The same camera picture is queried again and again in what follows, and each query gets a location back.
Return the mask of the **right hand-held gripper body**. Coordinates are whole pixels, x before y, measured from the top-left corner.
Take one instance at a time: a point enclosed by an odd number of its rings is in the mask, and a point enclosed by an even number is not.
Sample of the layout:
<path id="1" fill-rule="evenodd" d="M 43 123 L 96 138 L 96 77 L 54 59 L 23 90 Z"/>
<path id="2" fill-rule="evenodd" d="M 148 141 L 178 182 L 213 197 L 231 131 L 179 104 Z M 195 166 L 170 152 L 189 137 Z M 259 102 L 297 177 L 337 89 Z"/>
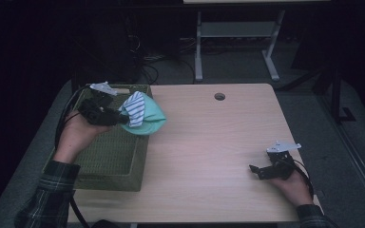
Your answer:
<path id="1" fill-rule="evenodd" d="M 267 179 L 282 178 L 287 180 L 295 170 L 295 162 L 290 155 L 290 150 L 301 148 L 299 143 L 276 141 L 266 149 L 271 165 Z"/>

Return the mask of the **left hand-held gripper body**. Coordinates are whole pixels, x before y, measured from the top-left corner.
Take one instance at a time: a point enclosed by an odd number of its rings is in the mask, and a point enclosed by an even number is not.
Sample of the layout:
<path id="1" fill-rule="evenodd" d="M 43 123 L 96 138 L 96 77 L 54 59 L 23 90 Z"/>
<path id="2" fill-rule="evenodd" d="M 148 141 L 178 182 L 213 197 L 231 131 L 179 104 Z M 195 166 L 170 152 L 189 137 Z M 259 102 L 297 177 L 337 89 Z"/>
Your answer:
<path id="1" fill-rule="evenodd" d="M 120 120 L 120 111 L 110 107 L 117 94 L 108 82 L 88 86 L 91 97 L 81 101 L 77 110 L 93 125 L 111 126 Z"/>

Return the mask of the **mint green cloth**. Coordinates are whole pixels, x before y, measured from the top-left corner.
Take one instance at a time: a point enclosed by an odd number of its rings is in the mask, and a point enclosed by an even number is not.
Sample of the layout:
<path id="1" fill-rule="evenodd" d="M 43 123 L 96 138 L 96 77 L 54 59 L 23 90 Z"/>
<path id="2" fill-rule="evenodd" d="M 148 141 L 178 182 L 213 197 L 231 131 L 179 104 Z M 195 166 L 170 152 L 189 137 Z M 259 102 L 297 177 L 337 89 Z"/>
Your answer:
<path id="1" fill-rule="evenodd" d="M 134 92 L 119 107 L 119 111 L 129 117 L 121 127 L 134 135 L 151 135 L 166 123 L 160 106 L 141 91 Z"/>

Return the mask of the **green woven basket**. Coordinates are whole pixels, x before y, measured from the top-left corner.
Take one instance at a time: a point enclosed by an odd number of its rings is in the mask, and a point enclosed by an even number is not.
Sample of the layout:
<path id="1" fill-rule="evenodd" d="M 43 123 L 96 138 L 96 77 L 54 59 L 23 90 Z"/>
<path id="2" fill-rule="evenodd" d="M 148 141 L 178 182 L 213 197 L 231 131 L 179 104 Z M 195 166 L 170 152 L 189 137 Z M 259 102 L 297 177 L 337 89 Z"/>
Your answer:
<path id="1" fill-rule="evenodd" d="M 88 86 L 76 90 L 67 101 L 57 125 L 56 140 L 60 139 L 68 112 L 77 110 L 82 100 L 91 97 Z M 153 99 L 149 85 L 111 87 L 117 94 L 110 107 L 118 111 L 123 102 L 136 91 Z M 150 135 L 131 134 L 120 124 L 111 127 L 111 131 L 98 136 L 77 158 L 75 163 L 81 167 L 75 181 L 77 189 L 129 192 L 141 190 Z"/>

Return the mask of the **person's right hand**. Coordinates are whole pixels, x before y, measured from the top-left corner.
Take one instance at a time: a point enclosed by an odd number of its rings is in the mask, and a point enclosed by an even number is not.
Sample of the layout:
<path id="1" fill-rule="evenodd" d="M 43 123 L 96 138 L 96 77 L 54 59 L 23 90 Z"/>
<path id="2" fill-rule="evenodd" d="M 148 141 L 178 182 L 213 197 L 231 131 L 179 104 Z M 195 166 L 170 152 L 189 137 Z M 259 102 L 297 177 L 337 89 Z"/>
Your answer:
<path id="1" fill-rule="evenodd" d="M 309 188 L 298 171 L 294 171 L 287 180 L 271 179 L 269 182 L 296 207 L 314 203 Z"/>

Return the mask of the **person's left hand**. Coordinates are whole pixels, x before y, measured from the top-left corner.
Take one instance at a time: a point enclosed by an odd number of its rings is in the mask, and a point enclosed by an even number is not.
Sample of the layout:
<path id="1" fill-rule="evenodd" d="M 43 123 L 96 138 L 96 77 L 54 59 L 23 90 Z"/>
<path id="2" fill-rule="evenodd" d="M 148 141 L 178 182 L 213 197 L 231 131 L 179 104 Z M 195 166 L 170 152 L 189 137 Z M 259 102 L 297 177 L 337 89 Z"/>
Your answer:
<path id="1" fill-rule="evenodd" d="M 78 155 L 86 149 L 97 136 L 112 129 L 111 126 L 90 124 L 78 111 L 66 117 L 64 129 L 53 159 L 57 162 L 74 163 Z"/>

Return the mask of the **black stand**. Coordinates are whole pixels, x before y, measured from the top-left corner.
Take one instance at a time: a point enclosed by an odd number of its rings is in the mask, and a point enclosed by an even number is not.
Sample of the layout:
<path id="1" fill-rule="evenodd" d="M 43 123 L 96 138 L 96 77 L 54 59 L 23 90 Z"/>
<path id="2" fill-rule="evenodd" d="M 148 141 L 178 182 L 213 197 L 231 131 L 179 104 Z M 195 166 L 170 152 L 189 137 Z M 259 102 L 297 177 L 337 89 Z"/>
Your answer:
<path id="1" fill-rule="evenodd" d="M 337 124 L 343 122 L 355 122 L 355 116 L 348 107 L 340 105 L 341 75 L 337 65 L 324 64 L 320 69 L 317 81 L 313 86 L 316 95 L 322 96 L 328 90 L 331 91 L 329 113 Z"/>

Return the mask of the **grey metal stand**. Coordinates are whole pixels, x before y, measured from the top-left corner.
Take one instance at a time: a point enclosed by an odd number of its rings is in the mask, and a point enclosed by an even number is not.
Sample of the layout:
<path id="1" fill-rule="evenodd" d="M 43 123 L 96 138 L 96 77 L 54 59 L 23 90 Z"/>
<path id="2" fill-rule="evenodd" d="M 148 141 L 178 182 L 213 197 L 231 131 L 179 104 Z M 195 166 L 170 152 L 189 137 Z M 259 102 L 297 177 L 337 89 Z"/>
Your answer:
<path id="1" fill-rule="evenodd" d="M 205 22 L 202 13 L 197 13 L 196 51 L 194 56 L 195 80 L 201 82 L 202 74 L 202 39 L 203 38 L 269 38 L 267 49 L 261 54 L 273 81 L 279 80 L 279 74 L 272 60 L 272 53 L 279 36 L 285 11 L 281 10 L 275 21 L 264 22 Z"/>

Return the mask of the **metal floor rail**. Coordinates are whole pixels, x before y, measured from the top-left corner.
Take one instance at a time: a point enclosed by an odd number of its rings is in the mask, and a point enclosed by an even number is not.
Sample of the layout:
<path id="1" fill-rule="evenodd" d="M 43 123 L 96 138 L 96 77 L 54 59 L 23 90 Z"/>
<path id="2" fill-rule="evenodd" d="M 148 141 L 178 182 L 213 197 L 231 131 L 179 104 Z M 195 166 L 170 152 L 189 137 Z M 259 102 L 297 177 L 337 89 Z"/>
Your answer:
<path id="1" fill-rule="evenodd" d="M 330 96 L 318 98 L 343 143 L 363 187 L 365 188 L 365 107 L 357 95 L 339 99 L 339 120 L 335 118 Z"/>

